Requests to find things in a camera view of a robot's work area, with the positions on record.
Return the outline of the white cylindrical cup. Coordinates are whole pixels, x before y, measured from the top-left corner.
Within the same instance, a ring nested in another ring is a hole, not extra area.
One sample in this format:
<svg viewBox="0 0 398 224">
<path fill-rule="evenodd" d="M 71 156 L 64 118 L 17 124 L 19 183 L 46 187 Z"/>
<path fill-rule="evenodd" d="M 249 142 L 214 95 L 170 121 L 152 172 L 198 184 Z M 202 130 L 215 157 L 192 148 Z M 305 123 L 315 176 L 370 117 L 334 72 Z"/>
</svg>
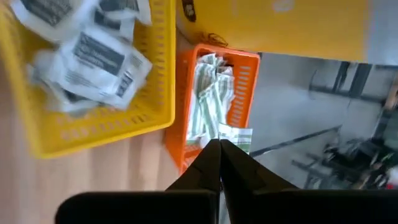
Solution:
<svg viewBox="0 0 398 224">
<path fill-rule="evenodd" d="M 398 65 L 398 0 L 176 0 L 190 42 Z"/>
</svg>

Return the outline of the green striped bandage packet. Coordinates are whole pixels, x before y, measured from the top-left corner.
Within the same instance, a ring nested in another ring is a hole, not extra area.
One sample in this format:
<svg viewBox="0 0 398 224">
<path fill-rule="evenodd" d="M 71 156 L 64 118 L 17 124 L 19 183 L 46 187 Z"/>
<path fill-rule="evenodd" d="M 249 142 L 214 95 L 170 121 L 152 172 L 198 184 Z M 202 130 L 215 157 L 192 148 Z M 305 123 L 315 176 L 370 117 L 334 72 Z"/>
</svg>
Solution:
<svg viewBox="0 0 398 224">
<path fill-rule="evenodd" d="M 220 123 L 218 133 L 220 139 L 227 139 L 242 149 L 246 154 L 250 153 L 252 142 L 251 128 L 236 128 Z"/>
<path fill-rule="evenodd" d="M 220 123 L 226 122 L 226 109 L 217 93 L 197 97 L 192 94 L 186 145 L 203 147 L 210 139 L 218 138 Z"/>
<path fill-rule="evenodd" d="M 205 94 L 210 86 L 218 88 L 222 104 L 229 106 L 234 99 L 233 68 L 227 61 L 215 53 L 206 54 L 197 59 L 194 71 L 193 90 L 197 98 Z"/>
</svg>

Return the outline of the black floor tape strip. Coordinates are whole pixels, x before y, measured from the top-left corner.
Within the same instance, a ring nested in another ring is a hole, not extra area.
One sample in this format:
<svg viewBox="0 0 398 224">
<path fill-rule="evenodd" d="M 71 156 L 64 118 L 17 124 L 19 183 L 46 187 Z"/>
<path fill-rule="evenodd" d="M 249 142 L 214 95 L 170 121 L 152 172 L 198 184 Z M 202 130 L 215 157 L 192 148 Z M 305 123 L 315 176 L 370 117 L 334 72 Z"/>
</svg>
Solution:
<svg viewBox="0 0 398 224">
<path fill-rule="evenodd" d="M 308 140 L 310 138 L 317 137 L 319 135 L 322 135 L 322 134 L 325 134 L 325 133 L 328 133 L 328 132 L 338 132 L 340 129 L 341 129 L 341 125 L 335 126 L 335 127 L 332 127 L 332 128 L 328 128 L 328 129 L 323 129 L 321 131 L 317 131 L 317 132 L 310 133 L 310 134 L 307 134 L 307 135 L 304 135 L 304 136 L 300 136 L 298 138 L 294 138 L 294 139 L 291 139 L 291 140 L 288 140 L 288 141 L 284 141 L 284 142 L 281 142 L 281 143 L 278 143 L 278 144 L 275 144 L 275 145 L 272 145 L 272 146 L 269 146 L 269 147 L 265 147 L 265 148 L 257 150 L 257 151 L 252 151 L 252 152 L 249 153 L 249 155 L 251 157 L 261 156 L 261 155 L 265 154 L 266 152 L 273 151 L 273 150 L 278 150 L 278 149 L 281 149 L 281 148 L 287 147 L 287 146 L 291 146 L 291 145 L 296 144 L 298 142 L 302 142 L 302 141 Z"/>
</svg>

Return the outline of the black metal rig frame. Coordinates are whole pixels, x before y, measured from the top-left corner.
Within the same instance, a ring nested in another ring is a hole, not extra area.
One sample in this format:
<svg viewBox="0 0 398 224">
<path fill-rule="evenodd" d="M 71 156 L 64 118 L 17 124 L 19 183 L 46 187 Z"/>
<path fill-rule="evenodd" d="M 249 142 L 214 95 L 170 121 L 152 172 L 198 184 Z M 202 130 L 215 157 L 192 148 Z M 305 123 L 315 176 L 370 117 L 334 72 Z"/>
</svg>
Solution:
<svg viewBox="0 0 398 224">
<path fill-rule="evenodd" d="M 383 96 L 372 96 L 363 93 L 366 82 L 369 78 L 369 74 L 371 73 L 371 69 L 373 65 L 368 63 L 359 63 L 354 68 L 354 76 L 351 81 L 351 85 L 348 90 L 344 90 L 343 86 L 348 79 L 348 70 L 349 67 L 353 64 L 353 62 L 342 61 L 340 62 L 339 69 L 337 71 L 335 81 L 332 87 L 315 85 L 313 83 L 313 78 L 316 75 L 316 72 L 313 74 L 313 77 L 310 81 L 308 90 L 326 93 L 335 96 L 342 96 L 355 100 L 362 100 L 371 103 L 384 104 L 387 100 L 387 97 Z"/>
</svg>

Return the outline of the orange plastic basket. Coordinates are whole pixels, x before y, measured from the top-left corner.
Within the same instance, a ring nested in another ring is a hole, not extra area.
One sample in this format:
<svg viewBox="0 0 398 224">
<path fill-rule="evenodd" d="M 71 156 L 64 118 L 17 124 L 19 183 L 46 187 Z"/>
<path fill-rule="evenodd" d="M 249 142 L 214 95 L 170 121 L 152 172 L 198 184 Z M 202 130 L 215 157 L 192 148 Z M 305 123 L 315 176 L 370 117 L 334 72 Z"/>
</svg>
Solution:
<svg viewBox="0 0 398 224">
<path fill-rule="evenodd" d="M 190 114 L 191 89 L 195 64 L 200 56 L 215 53 L 226 59 L 233 67 L 234 94 L 227 123 L 237 128 L 248 126 L 260 58 L 258 54 L 242 52 L 207 44 L 198 44 L 183 50 L 176 56 L 176 100 L 175 121 L 165 130 L 165 146 L 176 163 L 179 174 L 183 174 L 201 151 L 199 146 L 186 145 L 188 116 Z"/>
</svg>

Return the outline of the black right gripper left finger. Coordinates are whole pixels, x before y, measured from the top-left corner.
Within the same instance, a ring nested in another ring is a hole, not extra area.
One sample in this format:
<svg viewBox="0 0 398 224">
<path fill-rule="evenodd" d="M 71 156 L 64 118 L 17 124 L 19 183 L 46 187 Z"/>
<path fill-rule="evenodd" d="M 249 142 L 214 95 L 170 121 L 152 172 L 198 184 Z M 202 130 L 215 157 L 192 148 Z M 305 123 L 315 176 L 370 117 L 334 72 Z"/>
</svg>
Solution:
<svg viewBox="0 0 398 224">
<path fill-rule="evenodd" d="M 167 190 L 220 190 L 221 143 L 211 140 Z"/>
</svg>

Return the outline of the yellow plastic basket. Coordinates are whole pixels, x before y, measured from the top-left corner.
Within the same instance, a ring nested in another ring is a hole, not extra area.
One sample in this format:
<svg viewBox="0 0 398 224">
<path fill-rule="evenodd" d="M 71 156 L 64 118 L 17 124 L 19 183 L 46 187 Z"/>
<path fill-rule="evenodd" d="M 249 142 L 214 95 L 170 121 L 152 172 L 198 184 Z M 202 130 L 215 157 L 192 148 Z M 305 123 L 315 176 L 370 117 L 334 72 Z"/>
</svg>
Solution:
<svg viewBox="0 0 398 224">
<path fill-rule="evenodd" d="M 28 82 L 25 64 L 50 44 L 27 30 L 0 0 L 0 61 L 22 130 L 17 135 L 41 159 L 64 156 L 169 127 L 175 117 L 175 0 L 149 0 L 152 25 L 138 24 L 133 45 L 152 62 L 144 87 L 126 111 L 98 108 L 82 118 L 45 109 L 45 93 Z"/>
</svg>

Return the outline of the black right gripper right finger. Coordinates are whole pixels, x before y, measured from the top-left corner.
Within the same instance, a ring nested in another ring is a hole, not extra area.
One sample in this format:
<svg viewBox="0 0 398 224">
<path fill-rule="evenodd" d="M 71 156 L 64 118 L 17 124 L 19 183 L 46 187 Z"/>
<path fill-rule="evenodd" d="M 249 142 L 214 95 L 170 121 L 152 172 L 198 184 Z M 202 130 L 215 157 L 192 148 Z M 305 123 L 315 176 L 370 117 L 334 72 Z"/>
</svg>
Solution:
<svg viewBox="0 0 398 224">
<path fill-rule="evenodd" d="M 221 180 L 231 224 L 290 223 L 279 192 L 297 187 L 265 168 L 238 146 L 221 141 Z"/>
</svg>

